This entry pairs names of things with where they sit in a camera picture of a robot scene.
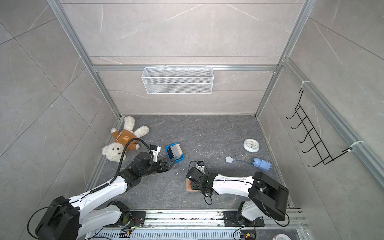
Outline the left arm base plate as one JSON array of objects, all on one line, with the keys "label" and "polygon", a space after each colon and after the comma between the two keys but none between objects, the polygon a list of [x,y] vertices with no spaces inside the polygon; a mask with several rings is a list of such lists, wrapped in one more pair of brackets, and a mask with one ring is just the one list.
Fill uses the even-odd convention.
[{"label": "left arm base plate", "polygon": [[106,228],[133,228],[143,227],[146,220],[146,211],[133,211],[123,216],[115,224],[106,225]]}]

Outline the pink white round object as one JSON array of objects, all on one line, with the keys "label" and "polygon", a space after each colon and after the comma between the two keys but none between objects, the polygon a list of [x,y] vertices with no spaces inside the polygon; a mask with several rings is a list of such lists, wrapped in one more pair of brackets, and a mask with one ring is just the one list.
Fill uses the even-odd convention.
[{"label": "pink white round object", "polygon": [[292,240],[288,235],[285,234],[277,234],[275,235],[272,240]]}]

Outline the white teddy bear brown shirt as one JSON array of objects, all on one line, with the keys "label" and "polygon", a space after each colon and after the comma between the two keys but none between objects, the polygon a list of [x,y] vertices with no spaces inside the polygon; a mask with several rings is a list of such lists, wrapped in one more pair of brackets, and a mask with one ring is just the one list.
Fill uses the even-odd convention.
[{"label": "white teddy bear brown shirt", "polygon": [[141,138],[150,132],[148,126],[141,126],[134,131],[135,119],[131,116],[125,117],[123,130],[119,132],[116,128],[111,129],[112,137],[115,139],[113,143],[102,148],[102,155],[111,162],[119,162],[121,157],[123,161],[129,151],[138,150],[140,145],[137,141],[132,141],[127,149],[123,151],[126,144],[133,138]]}]

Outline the white round clock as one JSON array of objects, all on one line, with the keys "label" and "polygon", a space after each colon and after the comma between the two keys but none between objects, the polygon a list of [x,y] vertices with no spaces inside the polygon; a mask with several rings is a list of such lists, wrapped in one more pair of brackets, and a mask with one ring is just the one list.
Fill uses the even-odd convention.
[{"label": "white round clock", "polygon": [[244,140],[243,147],[250,153],[257,153],[260,149],[260,143],[257,140],[248,138]]}]

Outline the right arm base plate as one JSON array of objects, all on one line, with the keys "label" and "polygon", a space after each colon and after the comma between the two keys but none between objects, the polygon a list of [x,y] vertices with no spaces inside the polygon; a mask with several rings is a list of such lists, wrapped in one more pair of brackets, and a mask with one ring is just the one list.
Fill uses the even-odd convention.
[{"label": "right arm base plate", "polygon": [[264,227],[263,217],[258,217],[254,221],[247,220],[237,211],[224,211],[223,220],[225,227]]}]

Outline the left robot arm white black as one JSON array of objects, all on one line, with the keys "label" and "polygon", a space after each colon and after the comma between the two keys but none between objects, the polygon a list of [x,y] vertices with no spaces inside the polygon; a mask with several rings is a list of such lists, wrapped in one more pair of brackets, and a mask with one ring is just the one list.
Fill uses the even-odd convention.
[{"label": "left robot arm white black", "polygon": [[100,228],[101,224],[113,225],[129,212],[124,204],[114,204],[112,208],[96,210],[96,207],[121,195],[136,185],[142,178],[152,174],[169,171],[175,164],[166,157],[159,158],[159,146],[148,145],[146,152],[139,153],[134,160],[121,169],[119,161],[117,171],[111,180],[77,196],[60,196],[44,207],[46,211],[35,232],[30,236],[36,240],[77,240],[85,234]]}]

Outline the blue dish brush toy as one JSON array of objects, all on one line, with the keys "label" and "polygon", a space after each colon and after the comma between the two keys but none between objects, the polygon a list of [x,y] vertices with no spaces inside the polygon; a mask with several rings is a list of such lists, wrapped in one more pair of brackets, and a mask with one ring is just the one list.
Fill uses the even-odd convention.
[{"label": "blue dish brush toy", "polygon": [[243,161],[243,160],[236,160],[236,159],[233,159],[232,157],[226,157],[226,162],[227,163],[233,163],[233,162],[242,162],[242,163],[246,163],[246,164],[250,164],[250,165],[253,165],[254,167],[264,171],[264,172],[268,172],[271,168],[271,163],[270,162],[267,162],[267,161],[264,161],[264,160],[261,160],[261,159],[258,159],[258,158],[254,158],[252,159],[251,162],[246,162],[246,161]]}]

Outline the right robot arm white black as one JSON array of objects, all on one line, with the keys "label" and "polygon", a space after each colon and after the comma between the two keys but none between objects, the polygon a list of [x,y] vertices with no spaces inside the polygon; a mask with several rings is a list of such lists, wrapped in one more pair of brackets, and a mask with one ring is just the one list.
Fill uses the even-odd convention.
[{"label": "right robot arm white black", "polygon": [[195,185],[204,197],[217,195],[235,195],[248,198],[238,209],[237,218],[244,224],[255,221],[265,215],[280,227],[288,217],[289,190],[279,182],[262,172],[249,177],[228,177],[220,174],[207,175],[196,167],[191,168],[186,179]]}]

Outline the aluminium rail front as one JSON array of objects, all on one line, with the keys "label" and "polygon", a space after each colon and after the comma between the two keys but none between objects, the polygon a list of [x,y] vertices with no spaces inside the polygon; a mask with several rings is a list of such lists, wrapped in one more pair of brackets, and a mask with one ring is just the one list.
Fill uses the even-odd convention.
[{"label": "aluminium rail front", "polygon": [[280,227],[269,217],[264,227],[225,227],[224,211],[215,210],[133,210],[146,211],[143,227],[106,228],[101,224],[78,240],[272,240],[277,234],[292,240],[311,240],[312,233],[299,209],[290,209],[289,219]]}]

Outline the tan leather card holder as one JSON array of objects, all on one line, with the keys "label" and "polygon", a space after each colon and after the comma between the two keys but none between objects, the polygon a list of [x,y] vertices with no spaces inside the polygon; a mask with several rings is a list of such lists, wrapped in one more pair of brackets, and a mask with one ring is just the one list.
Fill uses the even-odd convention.
[{"label": "tan leather card holder", "polygon": [[200,190],[199,189],[197,189],[197,190],[192,189],[191,182],[189,180],[186,180],[186,191],[188,193],[198,193]]}]

